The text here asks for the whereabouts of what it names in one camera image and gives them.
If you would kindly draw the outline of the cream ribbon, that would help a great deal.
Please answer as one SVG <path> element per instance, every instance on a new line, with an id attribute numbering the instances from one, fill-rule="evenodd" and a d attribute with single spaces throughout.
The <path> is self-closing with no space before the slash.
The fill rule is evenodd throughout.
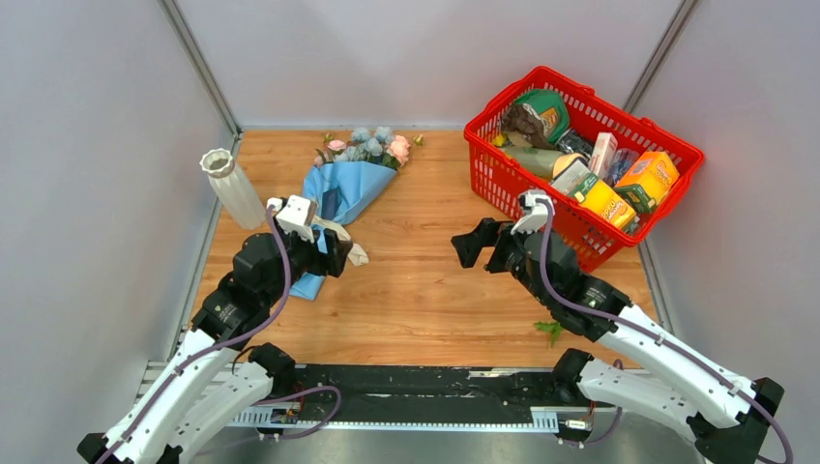
<path id="1" fill-rule="evenodd" d="M 351 262 L 353 266 L 359 267 L 369 263 L 369 257 L 362 246 L 358 243 L 355 243 L 348 233 L 348 231 L 339 223 L 334 222 L 332 220 L 327 220 L 321 218 L 319 216 L 314 216 L 312 221 L 312 225 L 321 226 L 327 229 L 331 229 L 337 233 L 338 238 L 351 246 L 350 250 L 347 254 L 347 259 Z"/>

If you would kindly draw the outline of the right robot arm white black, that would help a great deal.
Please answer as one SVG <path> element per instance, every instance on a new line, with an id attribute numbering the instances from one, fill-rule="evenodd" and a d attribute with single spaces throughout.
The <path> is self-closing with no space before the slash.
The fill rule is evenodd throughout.
<path id="1" fill-rule="evenodd" d="M 750 380 L 697 353 L 606 281 L 584 273 L 573 248 L 555 232 L 527 234 L 510 221 L 482 219 L 452 237 L 459 264 L 475 265 L 491 248 L 489 273 L 514 277 L 554 322 L 639 363 L 649 377 L 623 373 L 591 354 L 569 349 L 555 366 L 554 396 L 565 404 L 583 397 L 609 403 L 662 424 L 711 463 L 764 463 L 774 432 L 791 463 L 794 451 L 775 415 L 783 387 Z"/>

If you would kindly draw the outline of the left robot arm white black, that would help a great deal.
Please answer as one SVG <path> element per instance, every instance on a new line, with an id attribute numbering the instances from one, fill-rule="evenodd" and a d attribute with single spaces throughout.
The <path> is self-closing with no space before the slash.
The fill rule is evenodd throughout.
<path id="1" fill-rule="evenodd" d="M 251 350 L 215 391 L 204 390 L 271 324 L 290 288 L 304 275 L 338 277 L 353 247 L 333 229 L 312 242 L 279 227 L 247 237 L 233 269 L 206 297 L 189 332 L 144 396 L 106 432 L 89 433 L 77 452 L 87 463 L 189 463 L 253 403 L 280 401 L 296 386 L 294 361 L 271 343 Z"/>

